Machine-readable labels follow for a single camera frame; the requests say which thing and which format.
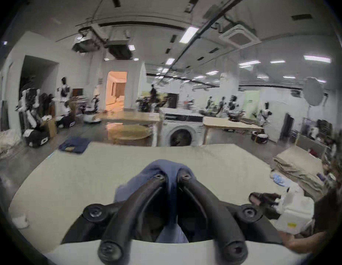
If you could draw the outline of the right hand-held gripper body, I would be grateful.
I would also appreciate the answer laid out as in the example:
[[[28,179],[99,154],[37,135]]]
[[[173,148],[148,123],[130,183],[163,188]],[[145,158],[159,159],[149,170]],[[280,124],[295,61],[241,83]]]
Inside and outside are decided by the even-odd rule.
[[[306,197],[300,186],[290,186],[280,199],[276,199],[275,210],[279,218],[275,228],[288,234],[299,234],[314,224],[314,209],[314,200]]]

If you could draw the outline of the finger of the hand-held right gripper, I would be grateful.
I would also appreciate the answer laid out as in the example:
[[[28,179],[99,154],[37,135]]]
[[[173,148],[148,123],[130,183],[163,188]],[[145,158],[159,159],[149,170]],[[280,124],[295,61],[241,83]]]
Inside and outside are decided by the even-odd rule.
[[[279,201],[281,199],[281,195],[277,193],[258,193],[258,192],[252,192],[248,200],[252,205],[255,205],[257,207],[259,206],[275,206],[278,205]]]
[[[281,214],[278,213],[276,209],[271,206],[264,207],[264,215],[269,220],[278,220],[281,216]]]

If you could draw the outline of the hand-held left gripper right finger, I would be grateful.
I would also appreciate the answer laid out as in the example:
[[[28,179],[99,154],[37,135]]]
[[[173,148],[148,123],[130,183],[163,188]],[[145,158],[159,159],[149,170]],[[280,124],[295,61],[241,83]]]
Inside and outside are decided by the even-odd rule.
[[[242,264],[248,257],[246,241],[283,245],[275,227],[255,205],[235,205],[218,199],[190,171],[177,174],[178,224],[193,241],[213,239],[220,260]]]

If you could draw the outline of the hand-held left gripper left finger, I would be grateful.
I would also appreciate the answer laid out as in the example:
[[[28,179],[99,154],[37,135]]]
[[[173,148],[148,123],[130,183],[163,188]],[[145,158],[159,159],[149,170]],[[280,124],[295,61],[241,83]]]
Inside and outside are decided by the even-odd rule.
[[[167,183],[167,176],[157,173],[125,201],[86,206],[61,244],[99,240],[99,260],[123,264],[133,238],[154,242],[169,221]]]

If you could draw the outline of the person's right hand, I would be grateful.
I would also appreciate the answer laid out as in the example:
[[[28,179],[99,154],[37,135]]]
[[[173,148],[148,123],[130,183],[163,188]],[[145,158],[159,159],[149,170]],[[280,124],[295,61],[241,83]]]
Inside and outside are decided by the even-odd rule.
[[[309,237],[295,238],[294,235],[278,231],[283,245],[298,254],[315,253],[326,244],[329,237],[327,232],[319,232]]]

